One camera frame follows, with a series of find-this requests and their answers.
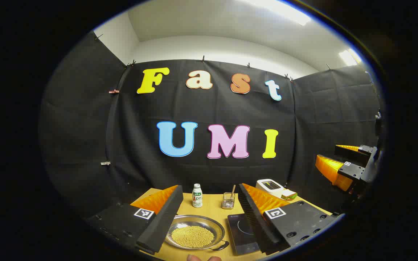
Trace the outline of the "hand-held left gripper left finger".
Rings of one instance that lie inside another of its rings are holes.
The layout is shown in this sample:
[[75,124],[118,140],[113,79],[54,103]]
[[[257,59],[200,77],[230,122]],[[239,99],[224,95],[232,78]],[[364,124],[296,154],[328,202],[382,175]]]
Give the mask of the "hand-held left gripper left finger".
[[106,208],[86,221],[127,250],[155,254],[160,251],[182,201],[182,186],[174,185],[135,203]]

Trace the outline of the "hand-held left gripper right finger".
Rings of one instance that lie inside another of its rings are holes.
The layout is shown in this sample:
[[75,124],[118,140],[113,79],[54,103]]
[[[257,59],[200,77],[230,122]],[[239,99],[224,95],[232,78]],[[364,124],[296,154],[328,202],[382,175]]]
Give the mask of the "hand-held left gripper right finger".
[[239,184],[238,200],[260,251],[267,256],[305,245],[345,216],[328,214],[305,200],[282,200],[245,183]]

